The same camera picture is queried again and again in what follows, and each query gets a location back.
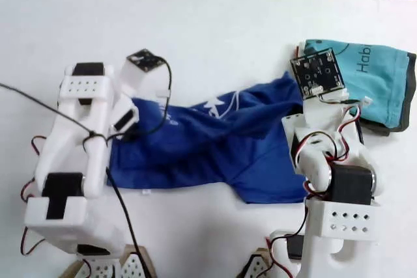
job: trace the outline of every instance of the circuit board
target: circuit board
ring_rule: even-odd
[[[161,58],[155,56],[148,49],[142,49],[128,56],[127,59],[146,73],[164,63]]]
[[[291,60],[303,100],[345,88],[333,49]]]

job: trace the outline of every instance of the electrical wire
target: electrical wire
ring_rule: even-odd
[[[130,216],[129,216],[128,209],[127,209],[127,207],[126,207],[126,205],[125,205],[125,203],[123,201],[122,195],[120,194],[120,191],[119,191],[118,187],[116,186],[116,182],[114,181],[114,179],[113,179],[113,177],[112,177],[112,175],[111,175],[110,170],[109,170],[108,167],[106,168],[106,174],[107,174],[107,177],[109,178],[109,181],[110,181],[111,186],[113,187],[113,189],[114,189],[114,191],[116,193],[117,198],[119,199],[119,202],[120,202],[120,204],[122,206],[124,215],[126,216],[126,220],[128,222],[128,226],[129,226],[130,235],[132,236],[132,240],[133,240],[133,245],[135,247],[136,254],[139,257],[139,260],[142,263],[143,271],[145,272],[145,277],[150,277],[151,275],[149,273],[149,269],[148,269],[148,267],[147,267],[147,265],[145,263],[145,260],[142,257],[142,254],[139,251],[139,246],[137,245],[137,242],[136,242],[136,236],[135,236],[135,232],[133,230],[132,222],[130,221]]]
[[[166,103],[165,103],[165,108],[164,108],[164,113],[162,115],[162,120],[154,128],[152,128],[150,130],[147,130],[147,131],[134,130],[134,131],[127,131],[127,132],[122,132],[122,133],[114,133],[113,135],[110,135],[107,138],[107,142],[112,140],[115,137],[122,136],[122,135],[125,135],[125,134],[128,134],[129,136],[132,136],[132,137],[141,137],[141,136],[144,136],[144,135],[150,135],[150,134],[160,130],[162,128],[162,126],[165,124],[165,121],[167,120],[169,100],[171,98],[172,71],[171,71],[171,67],[170,67],[169,63],[164,58],[162,58],[162,57],[158,57],[158,58],[167,66],[168,74],[169,74],[169,83],[168,83],[169,96],[167,97],[167,100],[166,100]]]
[[[329,138],[329,140],[332,142],[332,144],[333,144],[333,149],[334,149],[334,154],[331,156],[331,158],[329,159],[329,158],[327,158],[328,160],[334,160],[334,159],[336,159],[337,158],[337,155],[338,155],[338,148],[337,148],[337,146],[336,146],[336,142],[334,141],[334,139],[332,138],[332,136],[330,136],[328,133],[326,133],[326,132],[324,132],[324,131],[321,131],[321,130],[318,130],[318,131],[316,131],[316,132],[311,132],[311,133],[309,133],[309,134],[307,134],[301,141],[300,141],[300,144],[298,145],[298,148],[297,148],[297,150],[296,150],[296,153],[295,153],[295,157],[294,157],[294,161],[295,161],[295,167],[297,168],[298,167],[298,161],[299,161],[299,158],[300,158],[300,153],[301,153],[301,150],[305,147],[305,145],[308,143],[308,139],[310,139],[311,137],[313,137],[313,136],[315,136],[315,135],[319,135],[319,134],[321,134],[321,135],[325,135],[327,138]]]
[[[38,105],[41,105],[42,107],[62,116],[63,118],[66,118],[67,120],[70,120],[71,122],[73,122],[74,124],[77,124],[79,127],[83,128],[84,130],[86,130],[87,132],[91,132],[91,130],[89,130],[87,127],[85,127],[83,124],[81,124],[80,122],[78,122],[77,120],[74,120],[72,117],[69,117],[68,115],[54,109],[53,107],[49,106],[48,104],[43,103],[42,101],[40,101],[39,99],[36,99],[35,97],[32,97],[30,94],[27,94],[26,92],[21,91],[20,89],[17,89],[15,87],[6,85],[4,83],[0,83],[0,87],[3,87],[4,89],[7,90],[11,90],[14,92],[17,92],[18,94],[21,94],[22,96],[32,100],[33,102],[36,102]]]
[[[86,276],[86,278],[90,278],[91,274],[93,273],[93,269],[91,268],[90,263],[88,263],[88,261],[85,258],[83,258],[83,262],[85,263],[85,265],[87,265],[87,267],[89,268],[89,271],[90,271],[89,275]]]
[[[28,230],[29,229],[27,227],[25,227],[25,229],[23,230],[22,240],[20,241],[20,254],[22,254],[24,257],[26,257],[27,255],[30,255],[38,247],[38,245],[40,245],[43,241],[45,241],[45,239],[39,240],[37,243],[35,243],[28,250],[28,252],[25,252],[25,240],[26,240],[26,236],[27,236],[27,231]]]
[[[286,268],[284,265],[282,265],[282,264],[280,264],[275,258],[274,258],[274,250],[273,250],[273,248],[274,248],[274,242],[276,241],[276,240],[279,240],[279,239],[288,239],[288,238],[292,238],[292,237],[295,237],[296,235],[298,235],[300,232],[301,232],[301,230],[302,230],[302,228],[304,227],[304,225],[306,224],[306,221],[307,221],[307,215],[308,215],[308,207],[307,206],[305,206],[304,207],[304,218],[303,218],[303,221],[302,221],[302,223],[301,223],[301,226],[300,226],[300,228],[296,231],[296,232],[294,232],[293,234],[286,234],[286,235],[284,235],[284,236],[279,236],[279,237],[275,237],[274,239],[272,239],[272,240],[267,240],[266,242],[267,242],[267,244],[268,244],[268,250],[269,250],[269,256],[270,256],[270,258],[271,258],[271,260],[272,260],[272,264],[271,264],[271,266],[269,266],[266,270],[264,270],[264,271],[262,271],[261,273],[259,273],[257,276],[256,276],[256,278],[259,278],[260,276],[262,276],[262,275],[264,275],[264,274],[266,274],[268,271],[270,271],[273,267],[274,267],[274,265],[277,265],[279,268],[281,268],[281,270],[283,270],[287,275],[288,275],[288,277],[289,278],[293,278],[293,275],[292,275],[292,273],[288,270],[288,268]]]

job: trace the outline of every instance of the red wire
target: red wire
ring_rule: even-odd
[[[87,265],[87,267],[89,268],[89,270],[90,270],[90,273],[89,273],[89,275],[88,276],[86,276],[86,278],[90,278],[91,277],[91,274],[93,273],[93,270],[91,269],[91,265],[90,265],[90,263],[88,263],[87,262],[87,260],[86,259],[84,259],[83,258],[83,262]]]
[[[26,257],[27,255],[30,255],[37,247],[38,245],[40,245],[43,241],[45,241],[45,239],[41,239],[39,240],[37,243],[35,243],[29,250],[28,252],[25,252],[25,239],[26,239],[26,235],[27,235],[27,231],[29,229],[27,227],[25,227],[25,230],[23,231],[23,236],[22,236],[22,240],[20,242],[20,254],[22,254],[24,257]]]
[[[34,136],[33,138],[32,138],[32,140],[31,140],[31,145],[32,145],[32,148],[33,148],[33,150],[35,151],[35,153],[39,156],[39,154],[40,154],[40,152],[39,152],[39,149],[38,149],[38,147],[35,145],[35,139],[36,138],[42,138],[42,139],[46,139],[46,137],[45,136],[40,136],[40,135],[37,135],[37,136]],[[32,194],[32,193],[30,193],[30,194],[28,194],[26,197],[25,197],[25,191],[26,191],[26,189],[33,183],[35,181],[35,178],[33,177],[32,179],[30,179],[30,181],[28,181],[26,184],[24,184],[23,185],[23,187],[22,187],[22,190],[20,191],[20,198],[22,199],[22,201],[24,202],[24,203],[27,203],[27,201],[28,201],[28,199],[30,198],[30,197],[34,197],[34,195]],[[43,241],[45,241],[45,239],[41,239],[41,240],[39,240],[37,243],[35,243],[29,250],[28,250],[28,252],[25,252],[24,250],[25,250],[25,241],[26,241],[26,236],[27,236],[27,231],[28,231],[29,229],[27,228],[27,227],[25,227],[25,229],[23,230],[23,235],[22,235],[22,240],[20,241],[20,254],[22,254],[23,256],[27,256],[27,255],[30,255],[37,247],[38,247],[38,245],[40,245]]]

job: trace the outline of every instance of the white table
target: white table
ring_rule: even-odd
[[[417,51],[416,17],[414,0],[0,0],[0,81],[53,105],[68,64],[120,67],[127,55],[148,48],[173,68],[172,103],[191,105],[280,77],[294,46],[306,38]],[[149,74],[141,95],[152,97],[166,79],[165,71]],[[406,132],[365,135],[387,182],[379,198],[386,217],[375,277],[412,277],[417,269],[416,106]],[[29,140],[47,135],[54,116],[3,90],[0,108],[1,275],[56,277],[73,256],[44,244],[23,258],[18,248],[25,210],[19,192],[36,163]],[[98,205],[131,242],[119,202],[110,188],[105,194]],[[224,184],[123,195],[138,241],[161,278],[235,277],[264,246],[264,236],[295,230],[302,220],[301,204],[246,205]]]

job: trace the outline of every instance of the teal bag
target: teal bag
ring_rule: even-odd
[[[402,132],[409,125],[416,90],[416,55],[387,46],[307,40],[305,54],[333,48],[349,98],[372,98],[361,122],[377,132]]]

